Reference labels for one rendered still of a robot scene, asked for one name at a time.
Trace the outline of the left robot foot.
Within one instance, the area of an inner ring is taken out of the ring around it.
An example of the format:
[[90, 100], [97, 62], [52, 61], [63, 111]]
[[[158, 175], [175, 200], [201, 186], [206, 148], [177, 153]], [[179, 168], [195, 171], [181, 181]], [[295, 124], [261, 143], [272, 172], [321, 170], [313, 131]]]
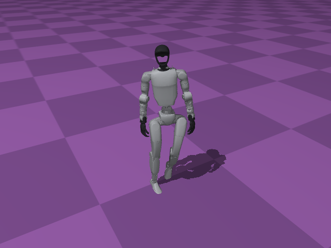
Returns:
[[169, 165], [169, 161], [166, 162], [166, 168], [165, 168], [165, 172], [164, 172], [165, 179], [170, 179], [172, 177], [172, 169], [171, 169], [171, 167], [169, 167], [169, 169], [168, 169], [168, 165]]

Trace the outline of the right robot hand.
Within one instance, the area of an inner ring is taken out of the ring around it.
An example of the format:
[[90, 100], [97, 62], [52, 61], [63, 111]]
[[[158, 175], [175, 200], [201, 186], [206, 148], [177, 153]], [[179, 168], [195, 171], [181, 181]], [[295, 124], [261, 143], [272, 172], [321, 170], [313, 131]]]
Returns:
[[145, 116], [143, 117], [143, 121], [140, 120], [140, 123], [141, 123], [141, 125], [140, 125], [141, 133], [142, 133], [145, 137], [149, 137], [149, 136], [146, 135], [146, 133], [147, 133], [147, 134], [149, 134], [149, 133], [148, 133], [148, 131], [147, 131], [147, 129], [146, 129], [146, 125], [145, 125], [145, 123], [146, 123], [146, 117], [145, 117]]

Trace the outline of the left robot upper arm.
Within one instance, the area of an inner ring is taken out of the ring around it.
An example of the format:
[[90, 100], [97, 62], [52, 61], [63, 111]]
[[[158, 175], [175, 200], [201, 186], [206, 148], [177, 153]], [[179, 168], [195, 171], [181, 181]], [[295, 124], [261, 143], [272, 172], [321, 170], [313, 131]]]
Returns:
[[179, 78], [180, 81], [180, 85], [183, 91], [182, 94], [182, 99], [184, 101], [188, 101], [192, 99], [192, 95], [189, 91], [189, 82], [188, 82], [188, 77], [187, 77], [187, 73], [185, 70], [183, 69], [176, 69], [176, 73], [177, 73], [177, 78]]

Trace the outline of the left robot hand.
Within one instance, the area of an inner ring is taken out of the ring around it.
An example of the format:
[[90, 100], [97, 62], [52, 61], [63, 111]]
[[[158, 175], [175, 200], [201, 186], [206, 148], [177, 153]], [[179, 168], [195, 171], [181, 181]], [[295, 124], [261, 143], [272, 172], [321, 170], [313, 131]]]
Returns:
[[195, 129], [195, 118], [192, 118], [192, 115], [188, 115], [188, 120], [190, 121], [190, 127], [187, 132], [189, 132], [188, 134], [191, 134]]

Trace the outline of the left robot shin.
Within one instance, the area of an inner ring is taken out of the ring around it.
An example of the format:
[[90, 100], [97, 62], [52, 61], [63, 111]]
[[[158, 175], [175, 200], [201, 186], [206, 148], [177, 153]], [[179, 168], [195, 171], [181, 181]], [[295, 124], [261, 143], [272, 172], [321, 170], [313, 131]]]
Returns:
[[177, 160], [178, 160], [178, 157], [179, 157], [179, 155], [178, 155], [177, 157], [169, 156], [169, 165], [168, 165], [168, 169], [169, 169], [169, 167], [171, 167], [171, 169], [172, 169], [173, 165], [176, 164], [176, 162], [177, 162]]

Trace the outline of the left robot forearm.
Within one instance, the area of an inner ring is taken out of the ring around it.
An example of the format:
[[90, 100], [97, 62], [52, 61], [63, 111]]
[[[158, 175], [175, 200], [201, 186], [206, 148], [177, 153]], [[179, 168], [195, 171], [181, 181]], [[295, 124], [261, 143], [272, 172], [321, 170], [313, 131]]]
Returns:
[[192, 118], [194, 118], [195, 113], [194, 113], [194, 108], [193, 108], [193, 100], [191, 99], [191, 100], [185, 101], [185, 105], [186, 105], [186, 109], [187, 109], [187, 117], [188, 117], [188, 115], [192, 115]]

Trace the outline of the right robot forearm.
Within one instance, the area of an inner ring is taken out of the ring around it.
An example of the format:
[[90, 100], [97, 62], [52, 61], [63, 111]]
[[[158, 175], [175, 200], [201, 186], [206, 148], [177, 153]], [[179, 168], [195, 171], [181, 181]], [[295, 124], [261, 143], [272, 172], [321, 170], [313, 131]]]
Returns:
[[143, 117], [145, 116], [147, 119], [147, 103], [140, 102], [140, 120], [143, 121]]

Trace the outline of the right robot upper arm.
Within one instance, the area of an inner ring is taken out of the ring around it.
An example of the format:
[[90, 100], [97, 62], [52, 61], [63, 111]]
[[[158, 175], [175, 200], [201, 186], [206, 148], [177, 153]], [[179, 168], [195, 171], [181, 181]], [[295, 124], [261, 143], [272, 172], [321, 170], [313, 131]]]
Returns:
[[151, 80], [151, 73], [152, 71], [144, 72], [141, 78], [142, 94], [140, 95], [139, 101], [142, 103], [148, 103], [149, 101], [148, 91], [149, 91], [149, 81]]

